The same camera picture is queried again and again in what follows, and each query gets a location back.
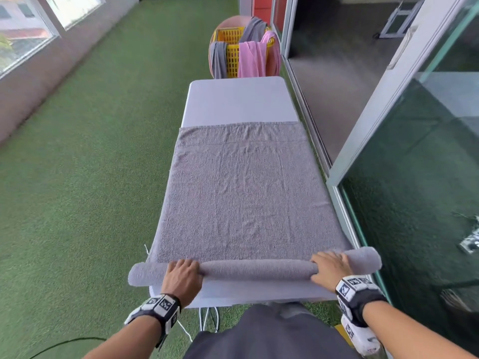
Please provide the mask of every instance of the rolled towel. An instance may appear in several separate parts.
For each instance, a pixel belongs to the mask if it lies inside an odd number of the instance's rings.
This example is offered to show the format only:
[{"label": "rolled towel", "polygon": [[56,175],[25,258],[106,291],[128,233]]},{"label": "rolled towel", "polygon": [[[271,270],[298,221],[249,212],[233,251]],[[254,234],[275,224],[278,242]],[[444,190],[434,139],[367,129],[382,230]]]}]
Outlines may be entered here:
[{"label": "rolled towel", "polygon": [[[381,257],[373,247],[345,251],[353,272],[374,273],[382,266]],[[136,263],[128,275],[131,286],[153,286],[163,281],[167,263]],[[211,279],[226,280],[309,280],[318,266],[299,259],[237,259],[200,263],[200,273]]]}]

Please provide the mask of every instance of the pink towel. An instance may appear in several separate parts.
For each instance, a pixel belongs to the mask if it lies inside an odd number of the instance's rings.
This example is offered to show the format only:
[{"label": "pink towel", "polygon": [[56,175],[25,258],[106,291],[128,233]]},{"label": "pink towel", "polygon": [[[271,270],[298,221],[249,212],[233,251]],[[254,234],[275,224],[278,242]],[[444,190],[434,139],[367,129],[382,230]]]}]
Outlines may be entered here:
[{"label": "pink towel", "polygon": [[239,43],[238,78],[266,77],[266,43]]},{"label": "pink towel", "polygon": [[274,38],[274,44],[269,50],[269,54],[273,54],[273,60],[275,62],[274,66],[274,74],[273,76],[278,76],[279,75],[279,70],[281,69],[281,52],[279,50],[279,41],[278,41],[278,36],[274,31],[268,30],[267,32],[264,33],[263,38],[261,39],[261,42],[263,43],[268,43],[268,41]]}]

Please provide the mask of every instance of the white table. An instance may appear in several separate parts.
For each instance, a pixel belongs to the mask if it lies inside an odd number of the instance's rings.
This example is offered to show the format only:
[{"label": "white table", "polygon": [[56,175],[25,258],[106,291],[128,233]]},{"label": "white table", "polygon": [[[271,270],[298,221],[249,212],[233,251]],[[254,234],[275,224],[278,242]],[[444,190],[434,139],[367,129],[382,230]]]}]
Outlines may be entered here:
[{"label": "white table", "polygon": [[[190,84],[182,127],[291,121],[298,121],[298,115],[283,78],[209,79]],[[160,289],[160,284],[150,286],[150,294],[160,294]],[[308,281],[246,282],[205,278],[202,290],[188,307],[335,299],[334,294]]]}]

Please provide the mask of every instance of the left hand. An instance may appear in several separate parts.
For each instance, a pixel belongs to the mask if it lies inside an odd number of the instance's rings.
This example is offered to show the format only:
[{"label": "left hand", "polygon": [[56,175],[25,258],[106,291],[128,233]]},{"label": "left hand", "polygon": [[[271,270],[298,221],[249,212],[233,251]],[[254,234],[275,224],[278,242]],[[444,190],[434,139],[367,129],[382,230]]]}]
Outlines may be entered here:
[{"label": "left hand", "polygon": [[192,259],[170,262],[163,279],[161,293],[178,297],[184,309],[198,295],[203,285],[203,276],[199,274],[199,268],[199,262]]}]

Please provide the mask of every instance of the gray towel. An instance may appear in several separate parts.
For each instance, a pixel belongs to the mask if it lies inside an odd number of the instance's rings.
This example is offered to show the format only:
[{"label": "gray towel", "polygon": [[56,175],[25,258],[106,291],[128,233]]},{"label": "gray towel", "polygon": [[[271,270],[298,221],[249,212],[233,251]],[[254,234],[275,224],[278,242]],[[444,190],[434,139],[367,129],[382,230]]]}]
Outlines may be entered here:
[{"label": "gray towel", "polygon": [[226,66],[226,48],[228,43],[224,41],[213,41],[210,44],[210,62],[215,79],[228,78]]},{"label": "gray towel", "polygon": [[[381,257],[372,247],[362,247],[345,253],[349,257],[351,269],[357,275],[374,273],[382,266]],[[128,282],[132,286],[159,285],[167,267],[167,263],[137,263],[130,270]],[[318,272],[318,266],[297,259],[238,259],[201,263],[200,272],[211,279],[309,280]]]},{"label": "gray towel", "polygon": [[158,284],[158,264],[180,258],[216,277],[305,278],[312,253],[350,247],[301,122],[181,128],[157,234],[129,283]]},{"label": "gray towel", "polygon": [[246,28],[244,28],[243,35],[239,42],[246,41],[261,41],[264,32],[266,31],[267,23],[261,20],[259,17],[253,17]]}]

